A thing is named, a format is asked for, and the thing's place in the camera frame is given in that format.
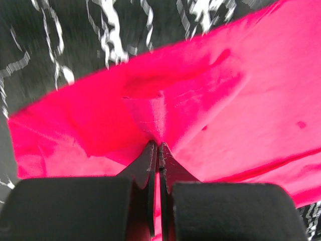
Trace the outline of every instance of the pink fabric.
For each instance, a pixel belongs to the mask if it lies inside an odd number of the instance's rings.
[[[153,138],[202,181],[321,200],[320,9],[280,0],[45,96],[9,119],[18,176],[115,175]]]

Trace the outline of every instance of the pink cloth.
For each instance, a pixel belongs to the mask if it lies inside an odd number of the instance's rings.
[[[321,200],[320,9],[280,0],[45,96],[9,119],[18,176],[115,175],[155,139],[202,181]]]

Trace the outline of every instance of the white squiggly pattern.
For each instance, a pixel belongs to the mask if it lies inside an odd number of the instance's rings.
[[[196,16],[195,21],[201,25],[203,33],[209,32],[217,21],[217,18],[211,19],[210,11],[217,12],[219,7],[225,4],[228,12],[225,15],[224,21],[228,22],[232,19],[236,8],[235,0],[188,0],[188,4],[190,5],[190,14]]]
[[[102,11],[108,19],[108,23],[114,26],[114,28],[111,31],[109,31],[108,25],[104,21],[103,16],[101,15],[103,35],[101,35],[99,27],[95,25],[92,16],[90,15],[88,2],[89,0],[86,0],[88,20],[91,26],[93,27],[94,32],[98,35],[98,39],[101,43],[101,49],[105,52],[105,66],[109,67],[109,61],[113,61],[115,64],[127,62],[129,59],[129,55],[126,51],[124,51],[122,47],[119,35],[120,23],[118,13],[113,6],[116,0],[92,0],[93,3],[101,7]],[[112,50],[109,49],[108,43],[113,44],[114,48]]]
[[[154,19],[154,12],[151,8],[151,6],[148,4],[147,0],[140,0],[140,5],[142,9],[144,10],[145,14],[147,15],[147,23],[146,23],[146,28],[147,28],[147,37],[146,37],[146,46],[148,49],[151,51],[153,49],[152,42],[151,42],[151,35],[153,31],[153,25],[152,21]]]
[[[54,79],[55,79],[56,90],[58,90],[58,78],[61,74],[64,75],[65,80],[67,81],[67,83],[69,85],[74,84],[75,83],[75,76],[74,76],[72,70],[65,65],[61,65],[58,62],[58,60],[56,59],[57,56],[62,55],[65,50],[65,44],[64,44],[63,37],[62,37],[63,32],[62,32],[61,24],[59,22],[56,12],[52,9],[52,7],[50,7],[48,0],[43,0],[43,5],[44,5],[43,8],[39,7],[37,0],[31,0],[31,2],[32,2],[34,8],[37,11],[42,12],[42,14],[43,14],[44,29],[46,32],[46,40],[47,40],[47,44],[48,44],[49,56],[50,56],[51,62],[53,62],[53,64],[55,65]],[[57,30],[57,34],[58,34],[59,43],[58,43],[58,46],[55,51],[52,50],[52,46],[51,46],[51,40],[50,40],[50,35],[49,35],[50,31],[48,29],[48,23],[47,23],[47,17],[45,14],[45,10],[49,11],[50,17],[55,22],[55,26],[56,26],[56,30]]]
[[[308,240],[312,240],[315,232],[316,226],[318,224],[318,219],[321,216],[321,201],[312,204],[306,214],[307,218],[307,231],[306,234],[308,235]]]
[[[21,48],[20,44],[17,42],[17,40],[16,40],[16,33],[15,33],[14,29],[11,28],[10,32],[11,32],[12,38],[13,38],[16,46],[22,52],[22,48]],[[5,69],[0,70],[0,94],[1,94],[2,101],[4,103],[4,105],[2,106],[2,112],[3,112],[4,116],[7,119],[9,118],[9,112],[8,112],[7,94],[6,94],[6,91],[5,91],[5,80],[4,80],[4,78],[11,76],[12,73],[15,72],[15,71],[18,71],[20,69],[25,68],[29,63],[29,60],[30,60],[30,55],[26,51],[21,60],[19,60],[17,62],[14,62],[14,63],[11,63]]]
[[[191,34],[190,33],[191,23],[186,16],[185,8],[183,6],[182,0],[177,0],[176,6],[177,6],[177,11],[179,12],[179,14],[181,16],[181,21],[182,21],[183,27],[185,29],[185,39],[188,39]]]
[[[6,187],[8,187],[10,189],[14,189],[16,186],[12,183],[12,181],[9,179],[9,177],[7,177],[7,178],[9,180],[9,182],[5,183],[5,182],[1,181],[1,179],[0,179],[0,185],[6,186]]]

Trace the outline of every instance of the fabric fold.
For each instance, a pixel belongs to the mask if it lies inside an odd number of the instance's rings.
[[[172,151],[185,146],[239,93],[246,83],[241,61],[229,50],[201,72],[159,89],[159,83],[128,90],[123,98],[137,126]]]

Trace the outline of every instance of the black and white patterned fabric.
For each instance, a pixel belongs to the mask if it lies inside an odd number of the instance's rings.
[[[0,206],[18,181],[10,114],[85,75],[206,34],[275,1],[0,0]],[[320,203],[299,211],[308,235],[320,236]]]

